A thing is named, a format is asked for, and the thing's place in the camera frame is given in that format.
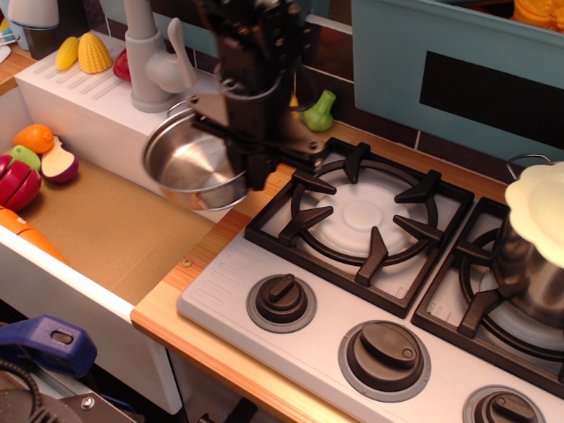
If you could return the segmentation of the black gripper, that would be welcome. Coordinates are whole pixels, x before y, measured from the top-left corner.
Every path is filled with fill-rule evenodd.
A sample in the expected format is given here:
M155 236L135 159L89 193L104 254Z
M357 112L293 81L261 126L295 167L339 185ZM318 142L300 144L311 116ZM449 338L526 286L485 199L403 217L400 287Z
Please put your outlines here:
M289 102L301 47L282 37L270 46L216 38L218 92L187 98L200 127L224 138L226 156L236 174L246 171L248 189L264 190L280 161L312 170L324 143L296 122Z

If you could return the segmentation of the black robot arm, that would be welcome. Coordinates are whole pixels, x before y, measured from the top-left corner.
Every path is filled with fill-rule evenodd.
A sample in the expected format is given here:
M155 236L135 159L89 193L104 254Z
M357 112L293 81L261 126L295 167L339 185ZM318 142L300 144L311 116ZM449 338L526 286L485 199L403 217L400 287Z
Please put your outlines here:
M307 46L301 9L293 1L199 1L219 53L216 94L189 104L197 127L226 144L232 169L261 190L280 163L313 172L324 143L294 119L293 80Z

